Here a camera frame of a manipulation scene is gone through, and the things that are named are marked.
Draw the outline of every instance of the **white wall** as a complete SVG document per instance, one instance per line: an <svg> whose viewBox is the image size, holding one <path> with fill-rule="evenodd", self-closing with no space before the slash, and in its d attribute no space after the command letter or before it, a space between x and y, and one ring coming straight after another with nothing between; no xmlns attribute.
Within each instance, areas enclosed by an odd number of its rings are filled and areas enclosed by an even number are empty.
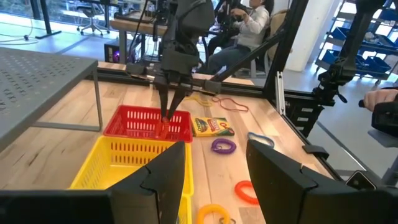
<svg viewBox="0 0 398 224"><path fill-rule="evenodd" d="M292 2L292 0L274 0L274 12L276 13L282 9L287 9L288 4ZM241 3L245 6L249 7L249 0L241 0Z"/></svg>
<svg viewBox="0 0 398 224"><path fill-rule="evenodd" d="M315 45L312 49L312 52L310 54L310 58L308 59L307 63L313 63L314 61L316 61L318 55L319 55L319 46L321 46L321 44L325 41L326 38L326 33L330 30L330 28L333 25L333 18L335 16L336 10L338 10L340 2L342 0L335 0L329 10L328 15L325 18L325 23L323 24L323 27L320 31L320 35L318 36L317 41L315 42Z"/></svg>
<svg viewBox="0 0 398 224"><path fill-rule="evenodd" d="M293 43L293 52L289 55L286 69L304 71L312 49L318 40L333 3L339 0L309 0L300 27Z"/></svg>

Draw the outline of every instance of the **purple rubber ring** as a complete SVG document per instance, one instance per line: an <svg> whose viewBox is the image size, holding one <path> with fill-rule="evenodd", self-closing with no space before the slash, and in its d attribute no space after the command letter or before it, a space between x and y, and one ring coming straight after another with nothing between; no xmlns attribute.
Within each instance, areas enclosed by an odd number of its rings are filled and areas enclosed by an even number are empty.
<svg viewBox="0 0 398 224"><path fill-rule="evenodd" d="M218 144L227 144L230 146L229 149L223 149L221 146L219 146ZM218 154L231 154L232 152L234 152L236 149L236 144L234 142L232 142L231 140L228 139L216 139L215 141L213 141L213 143L211 144L211 150L213 152L216 152Z"/></svg>

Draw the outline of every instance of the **person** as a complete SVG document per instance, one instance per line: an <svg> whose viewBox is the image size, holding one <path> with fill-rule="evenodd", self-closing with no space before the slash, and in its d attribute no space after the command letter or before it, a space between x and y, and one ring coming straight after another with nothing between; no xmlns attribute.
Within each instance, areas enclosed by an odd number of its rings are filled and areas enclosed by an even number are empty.
<svg viewBox="0 0 398 224"><path fill-rule="evenodd" d="M240 2L237 3L235 8L242 9L246 13L248 13L248 9L246 8L246 6L244 6ZM216 18L217 23L222 24L226 18L227 18L226 4L224 2L217 13L217 18ZM238 34L239 34L239 28L234 27L227 34L219 34L219 35L213 37L209 41L209 44L207 46L209 56L212 56L214 54L214 51L216 50L217 47L221 47L222 49L225 49L227 47L233 46L234 39L232 39L232 37L237 36Z"/></svg>
<svg viewBox="0 0 398 224"><path fill-rule="evenodd" d="M384 88L381 90L369 91L365 94L363 103L366 109L373 112L376 104L392 102L397 97L397 94L397 88Z"/></svg>
<svg viewBox="0 0 398 224"><path fill-rule="evenodd" d="M252 7L250 14L242 9L231 10L231 15L243 18L243 21L234 23L240 31L236 43L210 56L208 67L200 67L197 73L215 75L224 66L228 69L262 44L274 0L250 0L249 4Z"/></svg>

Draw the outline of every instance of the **red basket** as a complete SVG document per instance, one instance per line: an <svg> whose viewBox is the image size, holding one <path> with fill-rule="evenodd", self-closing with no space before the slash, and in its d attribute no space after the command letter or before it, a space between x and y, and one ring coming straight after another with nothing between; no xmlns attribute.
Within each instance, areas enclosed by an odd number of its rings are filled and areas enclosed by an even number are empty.
<svg viewBox="0 0 398 224"><path fill-rule="evenodd" d="M155 127L160 121L160 109L120 105L104 131L105 136L156 139ZM176 111L170 120L166 141L192 142L191 115Z"/></svg>

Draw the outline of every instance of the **gray metal table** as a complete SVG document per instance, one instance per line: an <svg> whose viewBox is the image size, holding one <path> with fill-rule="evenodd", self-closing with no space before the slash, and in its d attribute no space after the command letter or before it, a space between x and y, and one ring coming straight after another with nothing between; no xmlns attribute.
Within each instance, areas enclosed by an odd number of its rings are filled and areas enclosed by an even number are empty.
<svg viewBox="0 0 398 224"><path fill-rule="evenodd" d="M0 47L0 152L28 127L101 131L98 61ZM93 75L99 126L37 122L87 75Z"/></svg>

